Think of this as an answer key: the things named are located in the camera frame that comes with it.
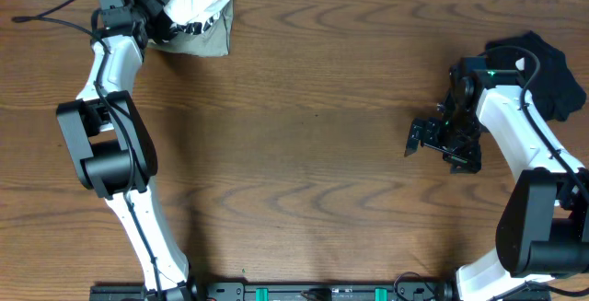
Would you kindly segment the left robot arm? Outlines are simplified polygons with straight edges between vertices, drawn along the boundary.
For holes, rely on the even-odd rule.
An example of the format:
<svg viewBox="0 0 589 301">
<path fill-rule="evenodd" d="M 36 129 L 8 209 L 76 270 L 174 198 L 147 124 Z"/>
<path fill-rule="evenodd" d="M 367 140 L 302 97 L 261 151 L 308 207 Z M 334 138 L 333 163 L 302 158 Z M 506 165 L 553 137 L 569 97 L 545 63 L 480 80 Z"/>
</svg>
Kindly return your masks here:
<svg viewBox="0 0 589 301">
<path fill-rule="evenodd" d="M 169 0 L 98 0 L 91 18 L 94 62 L 76 99 L 56 117 L 81 184 L 119 218 L 144 273 L 137 291 L 108 287 L 108 300 L 194 300 L 197 287 L 157 198 L 154 143 L 132 100 L 135 77 Z"/>
</svg>

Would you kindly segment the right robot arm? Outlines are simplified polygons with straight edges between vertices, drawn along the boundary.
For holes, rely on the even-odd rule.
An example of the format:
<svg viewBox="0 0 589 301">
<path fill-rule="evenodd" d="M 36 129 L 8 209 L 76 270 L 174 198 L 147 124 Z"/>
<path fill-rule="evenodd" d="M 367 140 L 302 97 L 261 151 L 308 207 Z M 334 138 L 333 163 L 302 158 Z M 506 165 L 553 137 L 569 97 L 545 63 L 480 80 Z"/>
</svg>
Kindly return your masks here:
<svg viewBox="0 0 589 301">
<path fill-rule="evenodd" d="M 520 72 L 454 67 L 439 108 L 416 119 L 405 153 L 441 153 L 455 173 L 481 169 L 479 138 L 489 133 L 515 185 L 495 232 L 495 246 L 459 267 L 433 290 L 436 300 L 538 300 L 551 281 L 588 271 L 588 170 L 555 137 Z"/>
</svg>

